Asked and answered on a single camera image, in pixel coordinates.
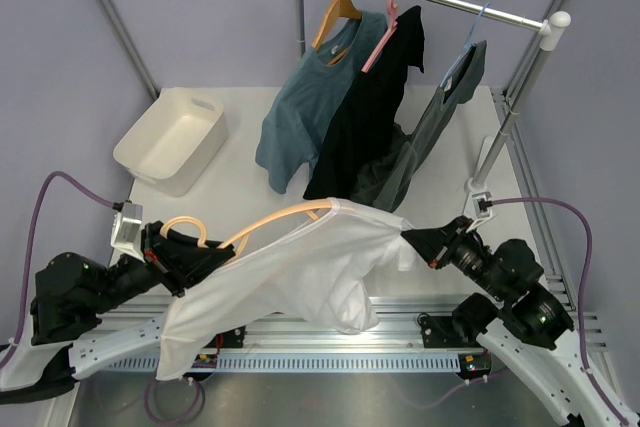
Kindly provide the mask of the beige plastic hanger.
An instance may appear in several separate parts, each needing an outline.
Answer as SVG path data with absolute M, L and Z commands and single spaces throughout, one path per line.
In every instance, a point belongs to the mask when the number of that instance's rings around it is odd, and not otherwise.
M 227 240 L 223 241 L 218 248 L 219 249 L 224 249 L 226 247 L 228 247 L 229 245 L 232 245 L 234 242 L 236 242 L 237 240 L 240 241 L 240 245 L 239 247 L 236 249 L 236 253 L 240 254 L 243 252 L 244 248 L 246 247 L 246 244 L 248 243 L 248 239 L 250 237 L 250 234 L 271 223 L 274 222 L 276 220 L 279 220 L 281 218 L 285 218 L 291 215 L 295 215 L 295 214 L 299 214 L 299 213 L 307 213 L 308 216 L 316 221 L 319 219 L 319 215 L 317 214 L 317 212 L 319 210 L 331 210 L 333 208 L 333 202 L 331 199 L 321 199 L 321 200 L 312 200 L 312 201 L 308 201 L 308 202 L 304 202 L 304 203 L 299 203 L 293 206 L 289 206 L 286 208 L 283 208 L 281 210 L 278 210 L 276 212 L 273 212 L 259 220 L 257 220 L 256 222 L 250 224 L 249 226 L 243 228 L 242 230 L 238 231 L 236 234 L 232 235 L 230 238 L 228 238 Z M 203 221 L 201 221 L 200 219 L 193 217 L 193 216 L 187 216 L 187 215 L 183 215 L 183 216 L 177 216 L 174 217 L 170 220 L 168 220 L 167 222 L 165 222 L 162 227 L 160 228 L 160 235 L 167 239 L 168 238 L 168 234 L 169 231 L 172 227 L 179 225 L 179 224 L 192 224 L 194 226 L 196 226 L 199 230 L 199 236 L 196 238 L 196 246 L 198 248 L 206 248 L 206 241 L 208 240 L 208 230 L 207 227 L 205 225 L 205 223 Z

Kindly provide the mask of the white t shirt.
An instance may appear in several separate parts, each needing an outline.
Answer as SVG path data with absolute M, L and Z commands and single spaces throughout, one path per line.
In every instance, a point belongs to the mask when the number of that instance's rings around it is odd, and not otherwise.
M 246 318 L 369 300 L 364 279 L 373 269 L 416 267 L 418 255 L 401 236 L 411 227 L 392 213 L 334 200 L 318 220 L 218 268 L 171 302 L 157 379 L 180 378 L 215 335 Z

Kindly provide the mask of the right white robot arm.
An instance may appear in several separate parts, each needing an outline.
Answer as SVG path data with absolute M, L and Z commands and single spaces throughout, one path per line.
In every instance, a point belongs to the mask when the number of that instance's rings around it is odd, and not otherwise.
M 543 268 L 524 240 L 491 250 L 464 216 L 402 236 L 431 269 L 452 265 L 480 287 L 452 311 L 454 336 L 498 357 L 558 425 L 638 425 L 638 412 L 591 365 L 567 309 L 540 283 Z

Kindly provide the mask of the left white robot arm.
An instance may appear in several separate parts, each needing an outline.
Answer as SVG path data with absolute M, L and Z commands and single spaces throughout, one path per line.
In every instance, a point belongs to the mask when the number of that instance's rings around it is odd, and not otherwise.
M 25 404 L 71 391 L 102 368 L 160 342 L 156 316 L 103 338 L 90 338 L 102 315 L 156 286 L 174 297 L 206 279 L 235 255 L 233 246 L 147 224 L 133 250 L 112 266 L 64 252 L 35 276 L 26 336 L 1 350 L 1 402 Z

